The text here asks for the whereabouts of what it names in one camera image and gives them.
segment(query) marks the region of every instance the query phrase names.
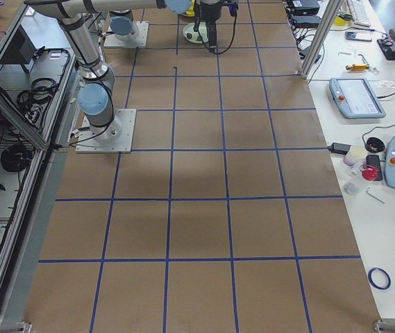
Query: yellow object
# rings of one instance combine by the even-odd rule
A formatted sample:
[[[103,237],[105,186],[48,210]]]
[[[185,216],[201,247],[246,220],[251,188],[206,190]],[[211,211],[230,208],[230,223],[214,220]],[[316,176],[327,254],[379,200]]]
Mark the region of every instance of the yellow object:
[[[368,68],[370,68],[369,64],[353,64],[345,66],[347,71],[365,71]]]
[[[188,16],[188,17],[194,17],[195,16],[195,13],[194,13],[194,2],[195,2],[195,0],[191,1],[191,7],[186,12],[184,12],[182,15]]]
[[[335,20],[333,21],[333,24],[336,26],[345,26],[347,21],[339,16],[336,16]]]

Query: blue joint cap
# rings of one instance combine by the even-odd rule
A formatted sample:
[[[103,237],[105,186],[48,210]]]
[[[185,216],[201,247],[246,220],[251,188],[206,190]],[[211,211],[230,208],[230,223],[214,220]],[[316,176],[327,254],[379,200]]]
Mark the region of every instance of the blue joint cap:
[[[104,87],[98,83],[90,83],[80,89],[77,99],[85,114],[97,116],[106,109],[109,96]]]
[[[120,36],[126,36],[133,30],[133,22],[126,16],[114,16],[109,23],[111,30]]]
[[[165,0],[170,11],[176,14],[183,14],[191,7],[191,0]]]

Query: keyboard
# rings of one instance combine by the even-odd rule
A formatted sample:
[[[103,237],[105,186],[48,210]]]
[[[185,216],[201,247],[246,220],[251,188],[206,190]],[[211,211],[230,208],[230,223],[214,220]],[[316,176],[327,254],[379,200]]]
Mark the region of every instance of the keyboard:
[[[362,0],[346,0],[346,2],[353,18],[353,26],[369,28],[371,22],[365,12],[365,3]]]

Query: white cup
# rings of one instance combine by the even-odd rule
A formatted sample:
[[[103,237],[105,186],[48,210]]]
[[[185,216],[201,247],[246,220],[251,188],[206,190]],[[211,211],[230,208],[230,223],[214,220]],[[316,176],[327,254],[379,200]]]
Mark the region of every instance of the white cup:
[[[367,150],[363,146],[351,146],[348,153],[344,156],[344,163],[348,166],[353,166],[356,163],[363,161],[367,156]]]

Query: white metal plate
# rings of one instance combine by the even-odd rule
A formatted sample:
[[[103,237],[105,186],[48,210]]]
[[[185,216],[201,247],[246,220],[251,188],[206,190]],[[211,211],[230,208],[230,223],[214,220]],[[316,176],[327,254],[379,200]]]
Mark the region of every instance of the white metal plate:
[[[149,27],[149,22],[148,21],[134,21],[135,24],[137,24],[137,27],[139,28],[139,35],[134,38],[133,40],[119,40],[115,37],[115,35],[109,35],[106,37],[104,47],[108,48],[122,48],[122,49],[134,49],[136,47],[145,47],[146,46],[146,40],[148,39],[148,27]]]
[[[135,109],[115,109],[115,116],[119,117],[123,124],[123,133],[116,139],[107,142],[98,141],[96,139],[89,139],[81,142],[76,146],[77,153],[130,153],[133,144],[134,125],[135,125]],[[86,117],[83,119],[82,127],[89,126],[89,121]],[[87,139],[91,137],[90,131],[80,133],[78,140]]]

